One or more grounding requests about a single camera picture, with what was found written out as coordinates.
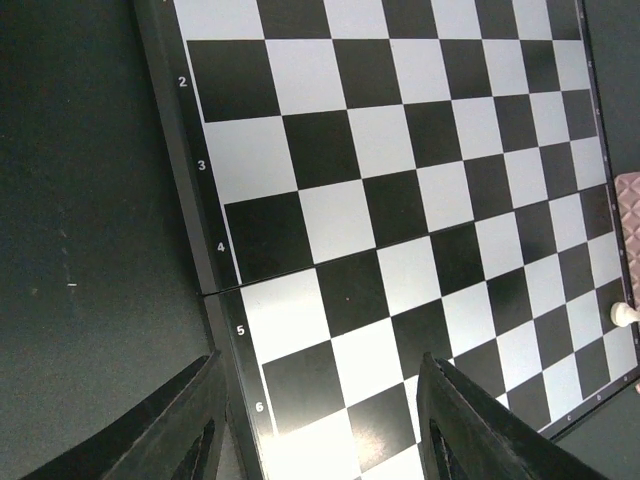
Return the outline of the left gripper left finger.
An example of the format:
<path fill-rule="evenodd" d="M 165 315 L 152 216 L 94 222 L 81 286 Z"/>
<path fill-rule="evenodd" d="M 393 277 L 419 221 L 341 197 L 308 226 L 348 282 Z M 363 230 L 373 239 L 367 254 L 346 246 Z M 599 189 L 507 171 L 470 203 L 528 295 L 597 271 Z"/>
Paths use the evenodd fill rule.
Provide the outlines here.
<path fill-rule="evenodd" d="M 122 417 L 27 479 L 214 479 L 227 388 L 221 354 L 192 362 Z"/>

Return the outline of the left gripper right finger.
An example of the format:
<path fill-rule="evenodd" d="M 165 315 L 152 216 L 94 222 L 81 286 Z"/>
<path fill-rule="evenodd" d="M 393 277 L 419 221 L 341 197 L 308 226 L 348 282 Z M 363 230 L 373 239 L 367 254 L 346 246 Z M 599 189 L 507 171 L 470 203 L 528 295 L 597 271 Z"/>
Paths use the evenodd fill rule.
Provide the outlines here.
<path fill-rule="evenodd" d="M 466 375 L 423 355 L 417 388 L 427 479 L 602 479 Z"/>

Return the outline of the white pawn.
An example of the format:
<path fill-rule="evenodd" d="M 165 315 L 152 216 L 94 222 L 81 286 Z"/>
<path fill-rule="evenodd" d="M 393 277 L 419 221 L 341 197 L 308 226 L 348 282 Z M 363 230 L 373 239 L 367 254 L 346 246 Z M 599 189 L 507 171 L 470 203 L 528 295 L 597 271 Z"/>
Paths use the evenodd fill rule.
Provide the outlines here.
<path fill-rule="evenodd" d="M 640 322 L 640 313 L 624 302 L 616 302 L 610 310 L 610 319 L 614 325 L 625 328 Z"/>

